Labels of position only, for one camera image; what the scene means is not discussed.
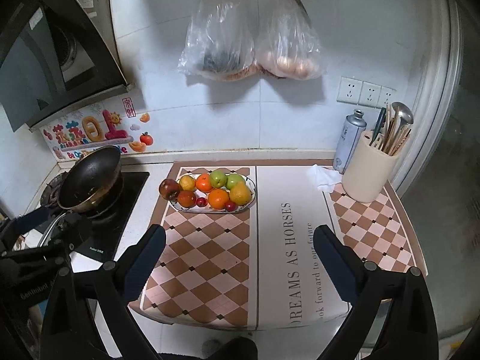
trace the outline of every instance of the fruit plate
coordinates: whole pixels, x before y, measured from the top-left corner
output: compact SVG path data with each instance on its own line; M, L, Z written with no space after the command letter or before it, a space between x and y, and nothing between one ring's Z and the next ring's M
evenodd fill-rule
M201 175L190 174L189 176L193 177L196 180L197 177L199 177ZM256 190L256 187L255 187L255 183L251 180L251 178L249 178L247 176L244 176L244 175L241 175L241 176L245 180L245 185L249 188L249 190L251 192L251 198L250 198L250 201L247 204L244 204L243 206L238 206L233 211L215 210L209 204L207 204L205 207L195 206L195 207L191 207L191 208L182 207L178 202L170 202L170 204L177 211L191 212L192 214L238 214L239 212L242 212L242 211L246 210L247 208L249 208L250 205L255 201L255 197L257 195L257 193L256 193L257 190ZM206 198L208 200L208 193L203 193L203 192L200 192L199 190L195 190L195 195L197 196L197 199L198 198Z

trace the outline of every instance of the wall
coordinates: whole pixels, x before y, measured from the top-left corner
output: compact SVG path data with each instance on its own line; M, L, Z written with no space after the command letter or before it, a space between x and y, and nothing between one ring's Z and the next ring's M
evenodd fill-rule
M249 0L254 34L269 15L267 1ZM258 75L224 83L176 72L197 0L111 0L122 68L136 83L128 97L138 116L148 112L151 119L143 125L138 117L126 117L126 96L99 107L120 114L118 127L130 140L148 131L154 144L146 151L162 152L335 149L343 120L355 108L336 101L341 76L394 88L398 101L413 106L428 58L429 0L302 1L321 37L327 74L303 82ZM360 108L372 126L378 110ZM45 128L68 119L81 122L69 115ZM132 123L141 131L131 132Z
M9 216L25 214L56 162L39 132L23 125L12 132L0 104L0 206Z

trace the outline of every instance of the wall outlet panel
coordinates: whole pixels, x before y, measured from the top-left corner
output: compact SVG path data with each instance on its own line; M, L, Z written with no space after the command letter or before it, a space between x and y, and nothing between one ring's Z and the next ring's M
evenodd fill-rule
M338 90L337 101L357 104L362 90L362 81L342 77L340 80L340 89Z
M358 104L366 105L368 107L376 107L378 99L380 98L380 90L380 85L364 81L361 88Z
M397 91L392 88L382 86L380 89L380 97L378 99L377 108L386 107L387 103L392 104L396 100Z

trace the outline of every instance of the wok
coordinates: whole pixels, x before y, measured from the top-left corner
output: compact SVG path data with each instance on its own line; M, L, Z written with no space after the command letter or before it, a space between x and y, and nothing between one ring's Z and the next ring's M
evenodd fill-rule
M95 209L119 177L120 156L116 146L104 146L79 160L60 186L58 205L78 213Z

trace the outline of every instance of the beige utensil holder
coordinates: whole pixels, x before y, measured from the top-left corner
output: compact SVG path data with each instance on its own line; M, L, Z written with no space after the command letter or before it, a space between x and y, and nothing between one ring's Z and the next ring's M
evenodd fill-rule
M345 192L361 203L371 203L377 198L398 160L398 154L389 156L369 146L372 134L372 131L362 133L342 177Z

